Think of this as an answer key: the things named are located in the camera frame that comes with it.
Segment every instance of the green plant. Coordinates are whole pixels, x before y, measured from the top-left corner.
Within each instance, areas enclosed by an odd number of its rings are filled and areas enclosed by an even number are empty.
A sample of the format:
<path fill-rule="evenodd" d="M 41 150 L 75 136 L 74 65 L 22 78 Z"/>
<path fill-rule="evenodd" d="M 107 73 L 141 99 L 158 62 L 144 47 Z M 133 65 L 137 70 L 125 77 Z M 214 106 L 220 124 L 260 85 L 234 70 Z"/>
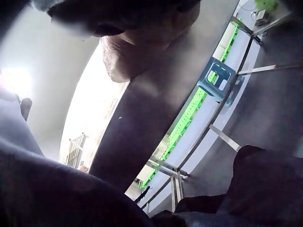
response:
<path fill-rule="evenodd" d="M 278 4 L 277 0 L 254 0 L 254 1 L 256 3 L 256 8 L 259 11 L 262 10 L 273 11 Z"/>

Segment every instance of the light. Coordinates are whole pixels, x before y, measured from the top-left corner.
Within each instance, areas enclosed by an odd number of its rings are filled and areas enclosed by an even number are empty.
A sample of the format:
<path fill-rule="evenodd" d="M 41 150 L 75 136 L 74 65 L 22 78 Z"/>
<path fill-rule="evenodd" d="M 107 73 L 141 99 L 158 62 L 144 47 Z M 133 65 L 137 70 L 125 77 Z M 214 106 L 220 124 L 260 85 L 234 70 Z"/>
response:
<path fill-rule="evenodd" d="M 23 98 L 30 98 L 31 96 L 32 79 L 26 69 L 1 69 L 0 84 L 11 93 L 16 93 L 21 100 Z"/>

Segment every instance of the metal bar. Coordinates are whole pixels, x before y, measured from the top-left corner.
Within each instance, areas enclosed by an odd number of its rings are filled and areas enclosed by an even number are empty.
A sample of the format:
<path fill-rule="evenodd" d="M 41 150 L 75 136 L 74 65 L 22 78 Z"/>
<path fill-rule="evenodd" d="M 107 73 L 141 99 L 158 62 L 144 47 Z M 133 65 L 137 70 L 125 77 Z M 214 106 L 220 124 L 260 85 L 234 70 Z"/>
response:
<path fill-rule="evenodd" d="M 231 17 L 231 22 L 234 22 L 233 24 L 239 28 L 241 31 L 245 32 L 248 35 L 252 35 L 254 32 L 250 30 L 243 22 L 239 21 L 236 17 Z"/>
<path fill-rule="evenodd" d="M 239 72 L 239 75 L 248 75 L 248 74 L 254 74 L 254 73 L 259 73 L 259 72 L 267 72 L 267 71 L 273 71 L 277 69 L 288 69 L 288 68 L 302 68 L 302 62 L 296 62 L 292 64 L 283 64 L 283 65 L 269 65 L 269 66 L 264 66 L 260 68 L 254 68 L 254 69 L 248 69 L 248 70 L 243 70 Z"/>
<path fill-rule="evenodd" d="M 216 128 L 214 125 L 210 125 L 209 128 L 213 130 L 221 139 L 223 139 L 229 146 L 231 146 L 236 152 L 241 149 L 241 146 L 225 135 L 221 130 Z"/>
<path fill-rule="evenodd" d="M 163 160 L 160 160 L 160 159 L 158 159 L 154 156 L 151 156 L 150 160 L 155 162 L 155 163 L 158 163 L 159 165 L 161 165 L 161 166 L 163 166 L 167 169 L 170 169 L 172 171 L 176 171 L 176 169 L 177 169 L 177 167 L 175 167 L 175 166 L 173 166 L 173 165 L 171 165 L 171 164 L 169 164 L 169 163 L 167 163 Z M 189 174 L 187 172 L 183 171 L 183 170 L 180 170 L 180 174 L 182 174 L 183 176 L 189 176 Z"/>
<path fill-rule="evenodd" d="M 149 203 L 147 204 L 147 210 L 146 210 L 146 214 L 148 215 L 149 213 Z"/>
<path fill-rule="evenodd" d="M 154 198 L 156 198 L 160 194 L 160 192 L 162 192 L 162 190 L 169 184 L 170 181 L 171 178 L 168 178 L 167 181 L 165 181 L 165 183 L 159 188 L 159 190 L 142 206 L 142 209 L 144 209 L 148 203 L 153 201 Z"/>
<path fill-rule="evenodd" d="M 176 186 L 176 177 L 175 175 L 171 176 L 171 208 L 174 212 L 176 206 L 178 204 L 178 196 L 177 196 L 177 186 Z"/>
<path fill-rule="evenodd" d="M 250 30 L 245 24 L 243 24 L 243 22 L 239 21 L 235 16 L 232 16 L 231 22 L 234 22 L 233 25 L 235 25 L 241 31 L 245 32 L 249 36 L 253 36 L 254 32 L 252 30 Z M 263 44 L 261 42 L 260 38 L 257 36 L 254 36 L 254 41 L 260 46 Z"/>
<path fill-rule="evenodd" d="M 151 167 L 151 168 L 154 168 L 154 169 L 158 170 L 159 172 L 162 172 L 162 173 L 164 173 L 164 174 L 166 174 L 166 175 L 168 175 L 168 176 L 174 175 L 173 172 L 168 171 L 168 170 L 162 168 L 161 166 L 157 166 L 157 165 L 155 165 L 154 163 L 151 163 L 150 161 L 148 161 L 148 162 L 146 163 L 146 165 L 149 166 L 149 167 Z"/>
<path fill-rule="evenodd" d="M 74 146 L 78 149 L 80 149 L 81 151 L 83 151 L 83 148 L 80 147 L 78 144 L 76 144 L 74 141 L 71 140 L 71 143 L 74 144 Z"/>
<path fill-rule="evenodd" d="M 177 184 L 177 200 L 180 202 L 181 199 L 184 197 L 184 188 L 183 188 L 183 181 L 182 177 L 180 176 L 180 172 L 177 172 L 176 175 L 176 184 Z"/>
<path fill-rule="evenodd" d="M 270 28 L 272 28 L 272 27 L 274 27 L 274 26 L 277 26 L 277 25 L 279 25 L 279 24 L 282 24 L 282 23 L 286 22 L 289 18 L 290 18 L 290 14 L 288 14 L 288 15 L 282 17 L 282 18 L 279 18 L 279 19 L 277 19 L 277 20 L 275 20 L 275 21 L 273 21 L 273 22 L 267 24 L 265 27 L 260 28 L 260 29 L 257 29 L 256 31 L 253 32 L 252 35 L 253 35 L 253 36 L 261 35 L 261 34 L 264 33 L 266 30 L 268 30 L 268 29 L 270 29 Z"/>
<path fill-rule="evenodd" d="M 220 102 L 219 106 L 217 107 L 217 109 L 215 110 L 214 114 L 212 115 L 212 117 L 210 118 L 209 122 L 207 123 L 206 127 L 204 128 L 204 130 L 202 131 L 202 133 L 200 134 L 199 138 L 196 140 L 195 144 L 193 145 L 193 147 L 190 149 L 188 155 L 185 157 L 185 159 L 182 161 L 182 163 L 179 165 L 179 169 L 182 168 L 184 166 L 184 164 L 188 161 L 188 159 L 191 157 L 191 155 L 194 153 L 194 151 L 197 149 L 197 147 L 199 146 L 199 144 L 201 143 L 201 141 L 204 139 L 204 137 L 206 136 L 206 134 L 208 133 L 209 131 L 209 126 L 211 124 L 213 124 L 215 122 L 215 120 L 217 119 L 220 111 L 222 110 L 226 100 L 228 99 L 231 91 L 232 91 L 232 88 L 233 86 L 235 85 L 236 81 L 237 81 L 237 78 L 238 78 L 238 73 L 242 70 L 243 68 L 243 65 L 245 63 L 245 60 L 247 58 L 247 54 L 249 52 L 249 49 L 250 49 L 250 46 L 251 46 L 251 43 L 252 43 L 252 40 L 253 40 L 253 37 L 251 36 L 250 39 L 249 39 L 249 42 L 248 42 L 248 45 L 247 45 L 247 48 L 246 48 L 246 51 L 243 55 L 243 58 L 242 58 L 242 61 L 238 67 L 238 70 L 237 70 L 237 73 L 236 73 L 236 76 L 234 77 L 234 79 L 230 82 L 230 84 L 228 84 L 227 86 L 229 86 L 228 90 L 227 90 L 227 93 L 226 95 L 224 96 L 224 99 Z"/>

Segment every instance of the floor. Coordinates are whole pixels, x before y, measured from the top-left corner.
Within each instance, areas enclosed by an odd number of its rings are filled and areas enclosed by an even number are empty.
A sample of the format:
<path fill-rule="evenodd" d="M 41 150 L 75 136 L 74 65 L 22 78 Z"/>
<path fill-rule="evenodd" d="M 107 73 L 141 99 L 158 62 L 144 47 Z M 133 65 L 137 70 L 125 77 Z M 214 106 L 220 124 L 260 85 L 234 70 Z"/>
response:
<path fill-rule="evenodd" d="M 302 62 L 302 26 L 285 24 L 262 39 L 255 67 Z M 302 69 L 254 74 L 223 132 L 243 145 L 302 157 Z M 236 152 L 220 138 L 184 183 L 185 196 L 225 193 Z M 149 215 L 171 210 L 170 196 Z"/>

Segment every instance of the gray metal panel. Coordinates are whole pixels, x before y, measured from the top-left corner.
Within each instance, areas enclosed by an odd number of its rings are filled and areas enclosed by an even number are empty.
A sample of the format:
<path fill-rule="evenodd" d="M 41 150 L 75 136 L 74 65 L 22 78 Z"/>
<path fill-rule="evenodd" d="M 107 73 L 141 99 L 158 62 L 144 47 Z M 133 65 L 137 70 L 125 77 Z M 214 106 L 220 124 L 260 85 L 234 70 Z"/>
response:
<path fill-rule="evenodd" d="M 146 164 L 213 55 L 238 0 L 202 1 L 188 34 L 133 79 L 104 133 L 90 174 L 125 190 Z"/>

